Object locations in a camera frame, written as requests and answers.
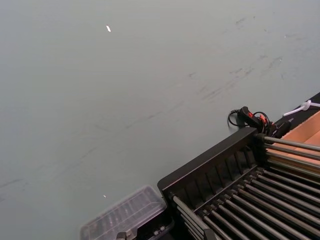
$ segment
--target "metal rod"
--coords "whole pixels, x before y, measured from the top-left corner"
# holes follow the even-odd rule
[[[220,214],[218,214],[214,210],[210,211],[210,214],[212,214],[216,219],[218,219],[221,223],[223,223],[225,226],[227,226],[228,229],[230,229],[240,239],[242,239],[242,240],[250,240],[242,232],[240,232],[235,226],[233,226],[230,222],[228,222],[226,219],[224,219]]]
[[[293,229],[292,227],[288,226],[287,224],[283,223],[282,221],[279,221],[277,218],[269,215],[265,211],[262,211],[261,209],[257,208],[256,206],[252,205],[248,201],[242,199],[241,197],[237,195],[233,195],[233,198],[236,199],[237,201],[241,202],[244,204],[247,208],[253,210],[255,213],[259,214],[262,216],[264,219],[267,219],[271,223],[276,224],[277,226],[281,227],[283,230],[286,232],[292,234],[293,236],[300,238],[301,240],[310,240],[310,238],[306,237],[305,235],[301,234],[297,230]]]
[[[187,222],[189,225],[194,227],[194,231],[198,232],[200,235],[204,234],[204,231],[197,225],[197,224],[193,224],[191,218],[189,216],[186,216],[184,214],[181,214],[181,217],[183,218],[183,220],[185,222]]]
[[[274,230],[272,227],[270,227],[267,224],[265,224],[264,222],[260,221],[258,218],[256,218],[255,216],[251,215],[250,213],[248,213],[242,207],[234,204],[232,201],[226,200],[225,202],[230,207],[232,207],[234,210],[236,210],[238,213],[240,213],[241,215],[245,216],[247,219],[249,219],[250,221],[254,222],[255,224],[259,225],[261,228],[265,229],[271,235],[277,237],[280,240],[289,240],[289,238],[285,237],[284,235],[282,235],[278,231]]]
[[[208,183],[209,183],[209,186],[210,186],[210,189],[211,189],[211,191],[212,191],[212,194],[216,194],[215,188],[214,188],[214,186],[212,185],[212,182],[211,182],[211,180],[210,180],[210,178],[209,178],[209,176],[208,176],[207,173],[205,174],[205,177],[206,177],[206,180],[207,180]]]
[[[289,200],[291,203],[295,204],[296,206],[299,206],[299,207],[304,207],[305,209],[309,209],[311,210],[312,213],[318,213],[320,215],[320,208],[312,205],[312,204],[309,204],[305,201],[302,201],[300,200],[299,198],[296,198],[294,196],[291,196],[289,194],[286,194],[282,191],[279,191],[273,187],[270,187],[264,183],[261,183],[257,180],[252,180],[252,182],[260,187],[262,187],[264,190],[269,190],[270,192],[272,193],[275,193],[277,196],[281,196],[282,198],[285,198],[287,200]]]
[[[267,144],[267,143],[265,143],[263,146],[265,148],[267,148],[267,149],[273,149],[273,150],[280,151],[280,152],[283,152],[283,153],[294,154],[294,155],[297,155],[297,156],[301,156],[301,157],[305,157],[305,158],[309,158],[309,159],[314,159],[314,160],[320,161],[320,156],[313,155],[313,154],[310,154],[310,153],[297,151],[297,150],[293,150],[293,149],[289,149],[289,148],[285,148],[285,147],[281,147],[281,146],[275,146],[275,145],[271,145],[271,144]]]
[[[294,178],[300,179],[300,180],[302,180],[302,181],[308,182],[308,183],[310,183],[310,184],[312,184],[312,185],[317,185],[317,186],[319,186],[319,189],[320,189],[320,182],[316,182],[316,181],[310,180],[310,179],[308,179],[308,178],[305,178],[305,177],[302,177],[302,176],[293,174],[293,173],[291,173],[291,172],[283,171],[283,170],[281,170],[281,169],[279,169],[279,168],[276,168],[276,167],[273,167],[273,166],[271,166],[270,168],[273,169],[273,170],[276,170],[276,171],[278,171],[278,172],[280,172],[280,173],[283,173],[283,174],[292,176],[292,177],[294,177]]]
[[[249,168],[252,168],[252,164],[250,162],[249,155],[246,148],[243,148],[243,153],[244,153],[246,164],[248,165]]]
[[[284,155],[277,154],[277,153],[274,153],[274,152],[269,152],[269,151],[266,152],[266,154],[268,156],[270,156],[270,157],[281,158],[281,159],[284,159],[284,160],[287,160],[287,161],[290,161],[290,162],[298,163],[298,164],[301,164],[301,165],[304,165],[304,166],[308,166],[308,167],[312,167],[312,168],[316,168],[316,169],[320,170],[320,165],[319,164],[315,164],[315,163],[308,162],[308,161],[298,160],[298,159],[295,159],[293,157],[284,156]]]
[[[285,201],[282,201],[282,200],[280,200],[280,199],[278,199],[278,198],[276,198],[274,196],[271,196],[271,195],[265,193],[264,191],[259,190],[258,188],[254,187],[254,186],[246,184],[245,187],[246,187],[246,189],[248,189],[252,193],[255,193],[255,194],[258,194],[260,196],[263,196],[266,199],[270,200],[272,203],[275,203],[275,204],[281,206],[282,209],[287,209],[291,213],[292,212],[295,213],[296,216],[298,215],[299,217],[307,219],[308,222],[314,223],[314,224],[317,224],[317,225],[320,226],[320,219],[319,218],[317,218],[317,217],[315,217],[315,216],[313,216],[313,215],[311,215],[311,214],[309,214],[309,213],[307,213],[305,211],[302,211],[299,208],[286,203]]]
[[[231,180],[234,181],[235,178],[234,178],[234,175],[233,175],[232,172],[231,172],[231,169],[230,169],[230,166],[229,166],[228,161],[227,161],[227,160],[224,160],[224,162],[225,162],[226,168],[228,169],[228,173],[229,173],[229,175],[230,175]]]
[[[195,232],[194,229],[193,229],[187,222],[185,222],[184,224],[185,224],[186,227],[189,229],[189,231],[192,233],[192,235],[193,235],[194,237],[196,237],[196,239],[200,239],[200,240],[203,240],[203,239],[204,239],[204,237],[201,236],[201,235],[199,235],[197,232]]]
[[[190,209],[188,206],[181,201],[177,196],[172,199],[200,228],[209,229],[209,227]]]
[[[240,171],[240,174],[244,174],[244,171],[241,168],[241,165],[240,165],[240,162],[239,162],[239,157],[238,157],[237,153],[234,153],[234,159],[235,159],[236,165],[237,165],[237,167],[238,167],[238,169]]]
[[[291,165],[288,165],[288,164],[285,164],[285,163],[282,163],[282,162],[279,162],[279,161],[274,161],[274,160],[270,160],[270,159],[268,159],[267,161],[268,161],[268,163],[276,165],[278,167],[287,168],[287,169],[290,169],[290,170],[293,170],[293,171],[296,171],[296,172],[299,172],[299,173],[302,173],[302,174],[306,174],[306,175],[309,175],[311,177],[320,179],[320,175],[315,173],[315,172],[308,171],[308,170],[305,170],[305,169],[300,168],[300,167],[291,166]]]
[[[269,238],[262,235],[260,232],[255,230],[252,226],[244,222],[241,218],[237,217],[235,214],[233,214],[231,211],[229,211],[227,208],[225,208],[222,205],[219,205],[219,209],[221,209],[225,214],[227,214],[230,218],[234,219],[239,225],[247,229],[249,232],[251,232],[253,235],[258,237],[259,240],[269,240]]]
[[[291,223],[298,226],[299,228],[307,230],[316,236],[320,236],[320,230],[315,229],[314,227],[306,224],[305,222],[297,219],[296,217],[293,217],[290,214],[278,209],[277,207],[275,207],[275,206],[261,200],[260,198],[252,195],[251,193],[246,192],[243,189],[240,189],[239,193],[244,195],[246,198],[250,199],[251,201],[255,202],[257,205],[261,206],[263,209],[266,209],[270,212],[273,212],[274,214],[276,214],[280,218],[290,221]]]
[[[215,233],[219,234],[224,240],[232,240],[231,237],[229,237],[224,231],[220,229],[211,219],[207,216],[204,216],[204,221],[206,221],[207,224],[215,231]]]
[[[288,146],[297,147],[297,148],[301,148],[301,149],[308,149],[308,150],[320,152],[320,146],[316,146],[316,145],[288,141],[288,140],[279,139],[279,138],[270,137],[270,136],[265,136],[263,139],[265,141],[272,142],[272,143],[283,144],[283,145],[288,145]]]
[[[188,229],[188,232],[195,240],[203,240],[203,238],[200,238],[198,235],[196,235],[195,232],[192,231],[190,228]]]
[[[300,188],[307,189],[307,190],[309,190],[309,191],[311,191],[311,192],[320,194],[320,189],[317,189],[317,188],[315,188],[315,187],[312,187],[312,186],[303,184],[303,183],[301,183],[301,182],[298,182],[298,181],[289,179],[289,178],[287,178],[287,177],[285,177],[285,176],[281,176],[281,175],[278,175],[278,174],[273,173],[273,172],[269,172],[268,170],[264,170],[263,172],[264,172],[264,174],[266,174],[266,175],[268,175],[268,176],[274,177],[274,178],[276,178],[276,179],[281,179],[281,180],[283,180],[283,181],[285,181],[285,182],[287,182],[287,183],[291,183],[291,184],[293,184],[293,185],[295,185],[295,186],[299,186]]]
[[[273,185],[276,185],[276,186],[281,187],[283,189],[286,189],[286,190],[288,190],[288,191],[290,191],[290,192],[292,192],[294,194],[302,196],[305,199],[308,199],[308,200],[311,200],[313,202],[316,202],[320,206],[320,199],[315,197],[315,196],[312,196],[312,195],[310,195],[308,193],[302,192],[302,191],[300,191],[298,189],[295,189],[295,188],[293,188],[291,186],[284,185],[284,184],[282,184],[280,182],[274,181],[274,180],[272,180],[272,179],[270,179],[268,177],[262,176],[262,175],[258,175],[258,178],[262,179],[262,180],[264,180],[264,181],[266,181],[266,182],[268,182],[270,184],[273,184]]]
[[[216,170],[216,174],[217,174],[217,176],[218,176],[218,178],[219,178],[219,180],[220,180],[220,183],[221,183],[222,187],[225,188],[225,187],[226,187],[225,182],[224,182],[224,180],[222,179],[221,174],[220,174],[217,166],[215,166],[215,170]]]

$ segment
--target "plastic container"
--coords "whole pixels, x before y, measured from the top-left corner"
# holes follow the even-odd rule
[[[132,240],[139,227],[165,209],[164,200],[145,186],[82,226],[80,240],[115,240],[119,232],[126,232],[127,240]]]

